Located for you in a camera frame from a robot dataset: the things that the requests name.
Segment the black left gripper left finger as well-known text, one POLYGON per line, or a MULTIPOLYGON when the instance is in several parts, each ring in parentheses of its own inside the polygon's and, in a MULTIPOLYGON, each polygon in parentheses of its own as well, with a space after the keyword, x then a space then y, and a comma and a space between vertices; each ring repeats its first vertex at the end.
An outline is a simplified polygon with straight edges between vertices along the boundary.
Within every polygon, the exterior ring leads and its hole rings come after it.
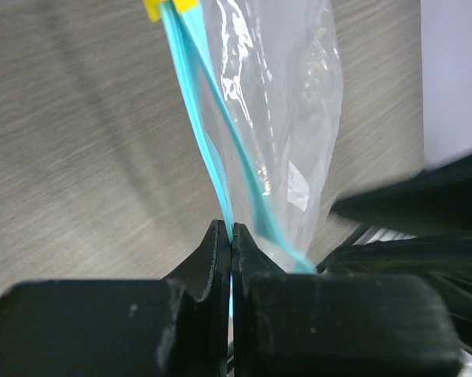
POLYGON ((0 297, 0 376, 224 376, 229 238, 159 280, 30 280, 0 297))

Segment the clear zip top bag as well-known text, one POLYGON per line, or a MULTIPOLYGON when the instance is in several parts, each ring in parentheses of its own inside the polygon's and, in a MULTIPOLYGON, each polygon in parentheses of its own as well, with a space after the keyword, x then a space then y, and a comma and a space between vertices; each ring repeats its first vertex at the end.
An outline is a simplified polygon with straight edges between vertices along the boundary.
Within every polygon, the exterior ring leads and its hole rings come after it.
POLYGON ((245 224, 285 270, 312 273, 343 95, 331 3, 199 1, 158 21, 229 235, 245 224))

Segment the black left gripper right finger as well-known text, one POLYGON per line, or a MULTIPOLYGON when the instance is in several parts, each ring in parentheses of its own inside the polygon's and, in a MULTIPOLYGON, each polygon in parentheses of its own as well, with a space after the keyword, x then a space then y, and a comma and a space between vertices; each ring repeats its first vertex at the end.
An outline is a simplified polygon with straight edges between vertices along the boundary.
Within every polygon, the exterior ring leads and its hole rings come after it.
POLYGON ((238 376, 456 376, 459 337, 441 296, 406 275, 288 274, 233 229, 238 376))

